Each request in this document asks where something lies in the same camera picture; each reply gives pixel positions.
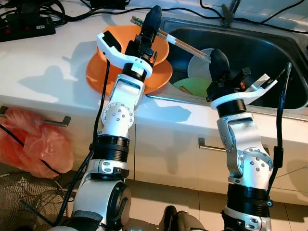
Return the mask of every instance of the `fan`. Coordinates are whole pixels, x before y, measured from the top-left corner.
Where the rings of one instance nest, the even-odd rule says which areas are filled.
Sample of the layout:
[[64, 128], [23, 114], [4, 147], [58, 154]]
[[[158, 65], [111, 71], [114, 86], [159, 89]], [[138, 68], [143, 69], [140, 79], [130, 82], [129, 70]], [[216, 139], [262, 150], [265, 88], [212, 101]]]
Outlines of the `fan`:
[[0, 231], [50, 229], [63, 198], [61, 186], [53, 179], [36, 178], [27, 172], [0, 176]]

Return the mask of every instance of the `tiled floor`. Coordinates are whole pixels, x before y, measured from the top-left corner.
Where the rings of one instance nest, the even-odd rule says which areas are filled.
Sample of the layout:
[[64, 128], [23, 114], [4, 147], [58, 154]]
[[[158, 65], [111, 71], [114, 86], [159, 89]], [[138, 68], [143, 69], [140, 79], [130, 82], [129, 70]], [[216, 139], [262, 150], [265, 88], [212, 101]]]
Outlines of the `tiled floor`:
[[[226, 205], [226, 195], [133, 180], [127, 180], [127, 184], [133, 197], [131, 218], [158, 225], [165, 207], [174, 205], [177, 210], [185, 210], [198, 218], [207, 230], [223, 230], [220, 212]], [[308, 206], [275, 203], [270, 214], [272, 231], [308, 230]]]

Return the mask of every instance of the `white countertop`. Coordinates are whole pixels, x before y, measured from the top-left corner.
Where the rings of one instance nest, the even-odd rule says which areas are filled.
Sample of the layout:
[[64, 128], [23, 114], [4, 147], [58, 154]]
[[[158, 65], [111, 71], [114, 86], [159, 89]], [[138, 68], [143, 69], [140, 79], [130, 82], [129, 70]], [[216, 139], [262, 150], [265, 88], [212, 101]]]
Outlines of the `white countertop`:
[[[63, 2], [66, 13], [78, 15], [87, 11], [81, 2]], [[122, 15], [96, 15], [80, 22], [56, 28], [51, 36], [29, 38], [0, 43], [0, 103], [54, 112], [93, 117], [96, 115], [101, 95], [86, 82], [87, 64], [96, 52], [96, 35], [107, 26], [129, 25], [132, 15], [145, 17], [143, 12]], [[219, 20], [205, 20], [177, 11], [163, 16], [177, 17], [208, 24]], [[264, 31], [293, 37], [301, 49], [308, 37], [276, 29], [234, 23], [234, 27]], [[161, 125], [184, 129], [199, 134], [218, 136], [218, 114], [210, 107], [143, 97], [137, 111], [137, 124]], [[254, 115], [263, 139], [275, 144], [276, 118]], [[284, 140], [308, 143], [308, 123], [283, 119]]]

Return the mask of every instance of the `faucet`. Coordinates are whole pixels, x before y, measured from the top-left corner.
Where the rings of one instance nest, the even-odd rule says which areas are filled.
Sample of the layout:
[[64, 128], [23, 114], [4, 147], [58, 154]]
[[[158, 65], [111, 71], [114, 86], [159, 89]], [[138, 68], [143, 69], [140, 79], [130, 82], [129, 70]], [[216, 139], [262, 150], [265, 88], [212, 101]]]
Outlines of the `faucet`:
[[221, 6], [224, 19], [220, 21], [220, 25], [228, 26], [228, 27], [231, 26], [232, 22], [234, 21], [235, 12], [237, 8], [239, 7], [240, 2], [241, 0], [232, 0], [229, 9], [226, 7], [225, 4]]

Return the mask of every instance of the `kitchen sink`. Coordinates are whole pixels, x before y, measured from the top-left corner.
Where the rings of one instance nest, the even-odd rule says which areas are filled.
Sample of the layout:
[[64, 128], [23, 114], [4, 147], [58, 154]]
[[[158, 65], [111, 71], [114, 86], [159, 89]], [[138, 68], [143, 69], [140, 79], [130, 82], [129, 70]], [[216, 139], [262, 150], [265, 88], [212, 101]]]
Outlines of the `kitchen sink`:
[[[222, 50], [229, 59], [233, 75], [239, 73], [242, 68], [249, 67], [251, 75], [245, 79], [246, 87], [264, 73], [275, 77], [285, 68], [287, 62], [292, 62], [284, 116], [308, 121], [308, 61], [294, 39], [171, 18], [163, 18], [161, 28], [199, 50]], [[178, 80], [188, 78], [187, 67], [192, 56], [175, 45], [170, 45], [167, 60], [173, 67], [173, 76], [169, 83], [148, 96], [209, 106], [204, 98], [189, 95], [172, 85]], [[247, 110], [275, 115], [283, 82], [283, 78], [278, 79], [278, 83], [252, 102]]]

